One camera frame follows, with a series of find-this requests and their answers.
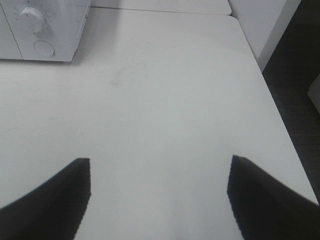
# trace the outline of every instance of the white microwave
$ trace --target white microwave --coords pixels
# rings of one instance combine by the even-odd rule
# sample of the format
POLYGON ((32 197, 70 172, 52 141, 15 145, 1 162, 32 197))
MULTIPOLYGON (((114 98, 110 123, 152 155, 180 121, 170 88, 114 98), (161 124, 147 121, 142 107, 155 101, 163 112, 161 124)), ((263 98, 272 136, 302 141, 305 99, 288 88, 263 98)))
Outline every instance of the white microwave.
POLYGON ((91 0, 0 0, 0 58, 70 62, 91 0))

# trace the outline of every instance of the round button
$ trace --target round button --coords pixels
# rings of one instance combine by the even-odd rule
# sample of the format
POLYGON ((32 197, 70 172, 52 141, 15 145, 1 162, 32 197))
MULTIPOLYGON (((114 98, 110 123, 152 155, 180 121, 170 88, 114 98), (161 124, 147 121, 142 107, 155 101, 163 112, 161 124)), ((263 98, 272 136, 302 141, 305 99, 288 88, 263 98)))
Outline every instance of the round button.
POLYGON ((44 57, 50 57, 55 53, 54 47, 46 41, 36 41, 33 48, 38 54, 44 57))

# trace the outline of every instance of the white wall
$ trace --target white wall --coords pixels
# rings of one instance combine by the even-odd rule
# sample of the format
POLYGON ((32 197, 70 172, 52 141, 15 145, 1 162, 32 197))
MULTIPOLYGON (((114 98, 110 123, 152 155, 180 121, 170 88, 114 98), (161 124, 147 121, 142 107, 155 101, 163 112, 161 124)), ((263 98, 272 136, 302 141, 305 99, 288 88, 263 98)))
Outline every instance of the white wall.
POLYGON ((261 71, 266 67, 301 0, 229 0, 261 71))

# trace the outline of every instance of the microwave knob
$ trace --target microwave knob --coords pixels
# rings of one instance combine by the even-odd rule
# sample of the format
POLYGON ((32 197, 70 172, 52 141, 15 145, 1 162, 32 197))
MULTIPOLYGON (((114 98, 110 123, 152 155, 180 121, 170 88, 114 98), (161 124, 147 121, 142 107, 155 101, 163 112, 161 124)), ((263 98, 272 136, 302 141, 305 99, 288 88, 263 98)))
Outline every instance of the microwave knob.
POLYGON ((38 33, 47 27, 43 13, 34 7, 26 7, 19 15, 20 25, 27 31, 38 33))

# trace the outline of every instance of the white table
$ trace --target white table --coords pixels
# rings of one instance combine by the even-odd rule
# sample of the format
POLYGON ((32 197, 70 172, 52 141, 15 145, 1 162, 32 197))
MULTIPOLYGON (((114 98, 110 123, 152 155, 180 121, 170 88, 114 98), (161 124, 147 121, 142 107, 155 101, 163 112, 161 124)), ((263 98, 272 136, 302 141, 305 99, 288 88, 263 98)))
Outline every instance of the white table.
POLYGON ((93 7, 230 15, 228 0, 92 0, 93 7))
POLYGON ((76 240, 242 239, 233 154, 317 201, 233 17, 93 8, 72 63, 0 79, 0 207, 89 157, 76 240))

